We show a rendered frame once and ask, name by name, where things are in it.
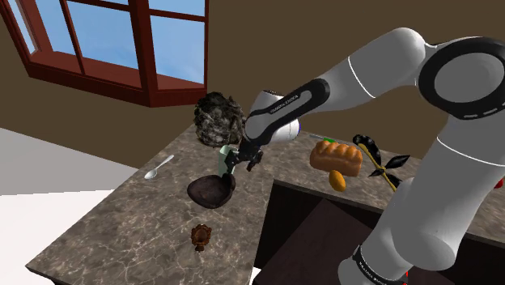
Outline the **grey plant in green pot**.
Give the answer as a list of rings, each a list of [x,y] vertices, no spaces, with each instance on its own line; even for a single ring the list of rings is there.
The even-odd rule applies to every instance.
[[[194,107],[193,123],[197,140],[219,149],[218,175],[227,172],[224,160],[231,145],[238,145],[244,136],[246,117],[240,105],[231,96],[213,91],[198,100]]]

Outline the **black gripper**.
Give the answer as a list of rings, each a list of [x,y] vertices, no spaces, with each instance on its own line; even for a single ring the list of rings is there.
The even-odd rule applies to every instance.
[[[256,143],[243,138],[240,142],[238,151],[230,150],[224,160],[227,167],[227,174],[232,174],[234,167],[240,161],[249,161],[247,170],[252,171],[253,167],[261,162],[263,152],[261,147]]]

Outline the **dark brown bowl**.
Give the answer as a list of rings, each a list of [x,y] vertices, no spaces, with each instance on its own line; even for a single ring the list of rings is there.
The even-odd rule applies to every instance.
[[[192,181],[188,185],[187,194],[199,206],[216,209],[231,199],[235,187],[233,174],[208,175]]]

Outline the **silver spoon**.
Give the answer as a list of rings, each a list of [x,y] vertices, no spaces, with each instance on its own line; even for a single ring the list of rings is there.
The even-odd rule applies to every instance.
[[[158,174],[158,169],[164,166],[167,162],[172,160],[174,155],[169,155],[163,162],[159,163],[155,168],[152,168],[149,172],[147,172],[144,176],[146,180],[151,180]]]

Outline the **red framed window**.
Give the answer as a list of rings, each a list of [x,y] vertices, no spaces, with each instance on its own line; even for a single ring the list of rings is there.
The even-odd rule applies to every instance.
[[[28,76],[147,107],[207,92],[209,0],[0,0]]]

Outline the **small brown figure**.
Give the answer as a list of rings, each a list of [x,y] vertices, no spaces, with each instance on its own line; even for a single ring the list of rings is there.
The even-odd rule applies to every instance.
[[[210,242],[212,228],[205,224],[198,224],[191,231],[191,242],[197,252],[205,250],[205,246]]]

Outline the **black leaves on yellow stem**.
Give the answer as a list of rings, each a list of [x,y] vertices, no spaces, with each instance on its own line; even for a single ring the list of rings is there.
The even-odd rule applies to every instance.
[[[397,187],[402,182],[402,179],[396,177],[395,175],[387,172],[388,169],[400,168],[402,167],[410,158],[410,155],[396,155],[393,156],[386,165],[382,164],[382,156],[380,154],[380,149],[377,147],[375,141],[362,134],[356,134],[352,140],[353,144],[358,146],[369,158],[372,164],[375,166],[375,170],[369,175],[370,177],[383,177],[385,181],[389,184],[393,192],[397,190]]]

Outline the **brown bread loaf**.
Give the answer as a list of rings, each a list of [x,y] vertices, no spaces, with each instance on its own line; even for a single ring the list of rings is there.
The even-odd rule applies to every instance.
[[[312,149],[309,163],[326,172],[339,171],[343,176],[356,177],[363,162],[362,152],[354,146],[339,142],[320,141]]]

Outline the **orange egg shaped thing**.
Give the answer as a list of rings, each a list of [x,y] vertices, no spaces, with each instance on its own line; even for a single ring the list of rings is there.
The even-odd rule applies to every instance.
[[[337,170],[329,172],[329,184],[335,191],[344,192],[346,190],[346,181],[343,175]]]

